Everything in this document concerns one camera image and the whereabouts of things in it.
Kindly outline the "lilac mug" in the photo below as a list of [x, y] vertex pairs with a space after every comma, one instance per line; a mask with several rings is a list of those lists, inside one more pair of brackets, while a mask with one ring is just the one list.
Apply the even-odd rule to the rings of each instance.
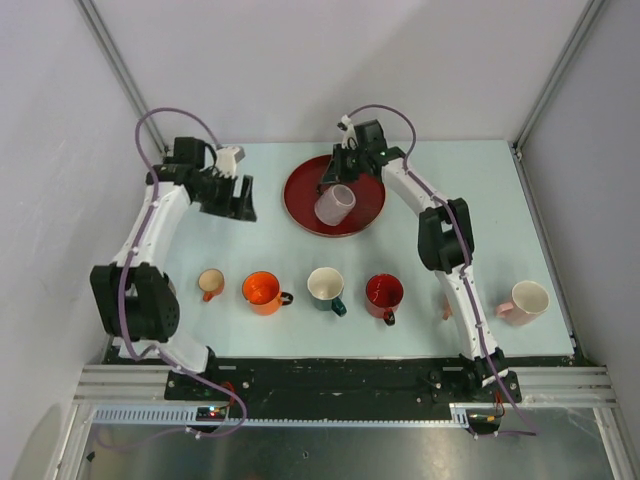
[[337, 226], [356, 205], [355, 193], [346, 185], [329, 187], [316, 201], [314, 213], [325, 225]]

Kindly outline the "orange mug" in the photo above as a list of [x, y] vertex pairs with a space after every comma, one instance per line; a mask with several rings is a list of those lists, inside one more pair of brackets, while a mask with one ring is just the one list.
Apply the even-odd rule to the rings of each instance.
[[266, 271], [250, 274], [243, 282], [242, 294], [251, 310], [261, 316], [272, 315], [294, 301], [291, 293], [281, 289], [277, 277]]

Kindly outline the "small orange cup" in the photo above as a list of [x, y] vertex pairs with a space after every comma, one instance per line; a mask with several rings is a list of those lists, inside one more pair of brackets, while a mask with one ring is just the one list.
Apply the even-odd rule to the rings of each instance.
[[207, 269], [200, 274], [198, 286], [203, 292], [202, 300], [209, 302], [224, 291], [224, 275], [218, 269]]

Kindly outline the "dark green mug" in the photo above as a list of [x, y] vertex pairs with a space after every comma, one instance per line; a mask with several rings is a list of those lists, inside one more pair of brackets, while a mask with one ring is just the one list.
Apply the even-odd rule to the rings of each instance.
[[344, 317], [347, 308], [342, 301], [344, 278], [334, 268], [321, 267], [311, 272], [307, 279], [307, 290], [313, 306], [319, 311], [331, 311]]

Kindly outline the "red mug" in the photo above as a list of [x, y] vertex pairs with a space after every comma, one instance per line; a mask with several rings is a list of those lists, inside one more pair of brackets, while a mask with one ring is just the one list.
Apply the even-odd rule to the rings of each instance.
[[366, 284], [365, 295], [367, 312], [387, 326], [394, 326], [396, 311], [404, 297], [400, 280], [386, 273], [374, 275]]

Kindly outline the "small salmon pink mug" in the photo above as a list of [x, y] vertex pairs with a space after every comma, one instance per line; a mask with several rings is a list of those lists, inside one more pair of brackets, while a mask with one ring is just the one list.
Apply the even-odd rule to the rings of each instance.
[[449, 300], [446, 296], [443, 296], [442, 307], [443, 307], [442, 319], [448, 320], [453, 315], [453, 312], [452, 312], [452, 308], [449, 303]]

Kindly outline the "large pale pink mug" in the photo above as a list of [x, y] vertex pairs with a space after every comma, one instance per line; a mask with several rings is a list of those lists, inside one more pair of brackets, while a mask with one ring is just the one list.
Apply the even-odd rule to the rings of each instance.
[[548, 291], [537, 282], [525, 280], [513, 286], [510, 298], [498, 305], [495, 313], [513, 326], [524, 326], [545, 313], [549, 306]]

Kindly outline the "brown textured cup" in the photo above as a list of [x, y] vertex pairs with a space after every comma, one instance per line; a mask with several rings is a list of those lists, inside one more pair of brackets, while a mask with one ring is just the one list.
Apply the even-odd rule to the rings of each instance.
[[167, 281], [167, 283], [168, 283], [168, 287], [169, 287], [170, 291], [172, 292], [172, 294], [173, 294], [175, 297], [177, 297], [176, 288], [175, 288], [175, 285], [173, 284], [173, 282], [169, 279], [169, 280]]

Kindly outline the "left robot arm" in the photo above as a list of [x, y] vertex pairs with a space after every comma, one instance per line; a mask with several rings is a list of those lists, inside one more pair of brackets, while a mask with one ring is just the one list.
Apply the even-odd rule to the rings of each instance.
[[205, 214], [256, 221], [253, 179], [236, 174], [244, 156], [240, 146], [175, 138], [172, 155], [148, 167], [144, 201], [125, 244], [109, 264], [90, 273], [105, 332], [120, 338], [132, 358], [155, 354], [175, 369], [190, 371], [187, 387], [201, 399], [220, 391], [222, 376], [207, 365], [208, 348], [180, 325], [179, 301], [165, 261], [192, 204]]

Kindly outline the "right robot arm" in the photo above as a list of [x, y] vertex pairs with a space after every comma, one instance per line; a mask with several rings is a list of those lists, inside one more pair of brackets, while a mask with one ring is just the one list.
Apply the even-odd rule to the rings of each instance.
[[473, 400], [486, 400], [504, 385], [509, 368], [475, 286], [475, 244], [467, 202], [447, 198], [424, 180], [411, 166], [408, 153], [387, 144], [379, 121], [355, 124], [345, 115], [338, 128], [343, 138], [333, 145], [320, 183], [348, 184], [367, 175], [395, 192], [416, 214], [419, 258], [441, 284], [461, 341], [463, 391]]

